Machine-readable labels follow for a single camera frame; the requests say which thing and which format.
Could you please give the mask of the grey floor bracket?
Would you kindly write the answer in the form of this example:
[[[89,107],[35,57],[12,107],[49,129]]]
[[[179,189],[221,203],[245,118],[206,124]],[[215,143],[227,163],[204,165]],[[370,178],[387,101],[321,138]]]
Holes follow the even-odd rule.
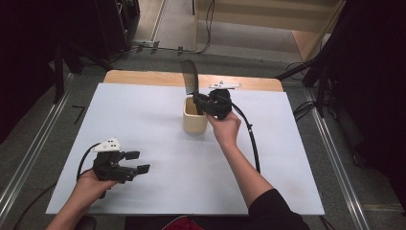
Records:
[[[150,50],[150,53],[153,55],[159,50],[159,42],[154,42],[152,40],[134,40],[132,42],[131,50],[135,51],[136,53],[141,53],[144,50]]]

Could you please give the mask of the red fabric item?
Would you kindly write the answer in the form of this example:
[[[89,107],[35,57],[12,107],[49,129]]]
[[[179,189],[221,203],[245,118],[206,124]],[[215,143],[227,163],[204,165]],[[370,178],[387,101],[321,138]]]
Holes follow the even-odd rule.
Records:
[[[165,225],[162,230],[204,230],[192,218],[180,216]]]

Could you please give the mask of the person's black clothing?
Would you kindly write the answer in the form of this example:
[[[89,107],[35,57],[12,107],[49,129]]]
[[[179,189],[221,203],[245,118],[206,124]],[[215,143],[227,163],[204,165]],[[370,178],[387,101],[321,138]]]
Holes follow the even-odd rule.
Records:
[[[129,217],[125,219],[124,230],[162,230],[178,217]],[[248,218],[190,217],[204,230],[242,230]]]

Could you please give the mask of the black equipment cabinet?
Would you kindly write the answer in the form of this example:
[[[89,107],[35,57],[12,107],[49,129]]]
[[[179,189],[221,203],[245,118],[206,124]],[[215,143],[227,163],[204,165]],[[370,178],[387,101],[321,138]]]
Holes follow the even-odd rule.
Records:
[[[95,0],[101,21],[101,56],[110,58],[132,46],[141,11],[138,0]]]

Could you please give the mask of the dark stool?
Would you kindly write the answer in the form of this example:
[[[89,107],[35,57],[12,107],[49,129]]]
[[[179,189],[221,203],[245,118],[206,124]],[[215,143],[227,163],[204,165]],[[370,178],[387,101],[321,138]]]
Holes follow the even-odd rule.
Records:
[[[83,216],[77,223],[75,230],[96,230],[97,221],[90,216]]]

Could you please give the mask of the metal floor rail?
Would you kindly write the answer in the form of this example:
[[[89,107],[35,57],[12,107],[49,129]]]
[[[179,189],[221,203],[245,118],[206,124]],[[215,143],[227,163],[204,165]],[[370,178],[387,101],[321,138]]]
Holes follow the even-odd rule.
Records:
[[[326,119],[320,115],[316,107],[311,108],[310,112],[327,151],[327,157],[340,188],[340,194],[344,199],[346,209],[350,214],[355,230],[372,230],[367,221],[358,195],[351,184],[349,174],[345,169],[340,152],[327,127]]]
[[[52,105],[47,117],[30,144],[30,147],[16,168],[11,181],[0,195],[0,227],[5,222],[7,215],[31,172],[37,157],[47,141],[48,136],[51,134],[63,107],[66,105],[71,94],[72,86],[75,83],[75,75],[70,73],[64,78],[63,83],[65,85],[65,92],[62,94],[60,100]]]

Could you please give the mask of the person's right hand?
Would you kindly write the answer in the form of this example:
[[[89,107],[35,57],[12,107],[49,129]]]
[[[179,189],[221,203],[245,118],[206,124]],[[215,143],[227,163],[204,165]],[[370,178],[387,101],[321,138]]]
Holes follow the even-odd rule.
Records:
[[[223,120],[218,120],[209,114],[206,117],[214,129],[214,137],[222,148],[231,148],[237,145],[241,120],[234,112],[230,112]]]

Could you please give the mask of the beige square cup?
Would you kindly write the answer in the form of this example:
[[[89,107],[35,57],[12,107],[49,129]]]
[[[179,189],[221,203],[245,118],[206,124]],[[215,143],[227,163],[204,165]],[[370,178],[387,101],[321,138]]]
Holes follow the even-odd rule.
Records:
[[[206,116],[197,113],[192,97],[187,97],[184,101],[183,109],[184,131],[192,134],[202,134],[206,131],[207,123]]]

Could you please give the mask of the light wooden furniture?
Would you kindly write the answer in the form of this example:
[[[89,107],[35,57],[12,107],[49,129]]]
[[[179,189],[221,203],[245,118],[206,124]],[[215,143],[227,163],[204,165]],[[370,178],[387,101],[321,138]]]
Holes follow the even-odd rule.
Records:
[[[213,21],[290,30],[302,60],[310,60],[331,33],[347,0],[192,0],[196,49],[198,22],[214,13]]]

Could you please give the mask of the black metal stand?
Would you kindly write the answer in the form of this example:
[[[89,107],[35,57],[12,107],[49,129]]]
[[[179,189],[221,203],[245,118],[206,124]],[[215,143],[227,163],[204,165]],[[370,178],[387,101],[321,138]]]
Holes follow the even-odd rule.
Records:
[[[327,88],[327,75],[329,67],[321,57],[314,57],[311,60],[301,62],[298,66],[291,69],[286,69],[282,74],[276,76],[276,79],[283,81],[297,73],[307,69],[304,78],[302,79],[302,85],[305,88],[312,87],[315,83],[318,83],[317,97],[315,101],[315,107],[319,115],[324,118],[324,96]]]
[[[56,93],[54,98],[54,104],[57,104],[61,101],[62,96],[65,93],[64,89],[64,75],[63,75],[63,62],[66,62],[69,69],[74,73],[81,74],[83,66],[79,60],[79,56],[85,56],[90,59],[96,65],[99,65],[105,71],[110,71],[113,67],[107,62],[103,61],[100,57],[97,57],[95,54],[90,52],[88,49],[85,49],[79,46],[74,41],[63,41],[60,40],[55,47],[54,51],[54,75],[55,75],[55,87]]]

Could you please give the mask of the person's black sleeve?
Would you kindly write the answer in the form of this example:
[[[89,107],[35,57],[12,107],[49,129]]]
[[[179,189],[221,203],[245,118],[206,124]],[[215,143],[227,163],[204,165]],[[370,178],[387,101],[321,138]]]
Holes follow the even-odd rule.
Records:
[[[293,212],[282,195],[271,189],[257,197],[248,208],[250,222],[244,230],[310,230],[303,218]]]

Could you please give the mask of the white board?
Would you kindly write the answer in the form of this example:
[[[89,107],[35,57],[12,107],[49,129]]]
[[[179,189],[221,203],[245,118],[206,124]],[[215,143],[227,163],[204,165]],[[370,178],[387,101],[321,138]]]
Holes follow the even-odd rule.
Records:
[[[245,215],[236,180],[207,129],[201,135],[183,129],[186,98],[182,87],[101,83],[87,109],[78,136],[47,208],[57,213],[76,184],[79,167],[96,157],[90,147],[110,137],[140,156],[127,166],[148,164],[148,173],[107,192],[90,209],[117,215]],[[324,207],[304,145],[283,92],[234,90],[232,101],[253,129],[242,129],[238,146],[260,173],[301,215],[321,215]]]

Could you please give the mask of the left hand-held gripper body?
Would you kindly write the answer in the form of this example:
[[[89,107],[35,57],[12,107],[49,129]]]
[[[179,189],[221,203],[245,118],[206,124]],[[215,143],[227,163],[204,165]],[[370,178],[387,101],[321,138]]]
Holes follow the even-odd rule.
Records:
[[[113,180],[119,183],[132,181],[129,167],[122,167],[119,162],[123,160],[122,146],[117,138],[107,139],[91,148],[97,154],[93,163],[93,171],[100,181]]]

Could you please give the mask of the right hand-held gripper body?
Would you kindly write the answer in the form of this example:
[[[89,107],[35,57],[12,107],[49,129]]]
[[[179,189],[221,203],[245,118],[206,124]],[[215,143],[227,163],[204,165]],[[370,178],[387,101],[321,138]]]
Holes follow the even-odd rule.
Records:
[[[204,105],[204,111],[212,116],[216,116],[218,120],[225,119],[232,111],[232,100],[230,89],[240,88],[241,83],[231,83],[220,81],[210,84],[212,91],[209,93],[208,100]]]

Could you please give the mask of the wooden table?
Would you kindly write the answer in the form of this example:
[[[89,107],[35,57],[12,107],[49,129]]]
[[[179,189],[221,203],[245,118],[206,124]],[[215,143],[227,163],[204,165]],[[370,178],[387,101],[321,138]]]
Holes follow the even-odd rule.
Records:
[[[282,83],[276,79],[248,78],[237,76],[199,75],[199,85],[208,87],[210,84],[223,81],[224,83],[241,83],[239,90],[274,91],[282,92]],[[108,71],[103,80],[104,83],[161,85],[161,86],[184,86],[184,78],[181,73],[160,71]]]

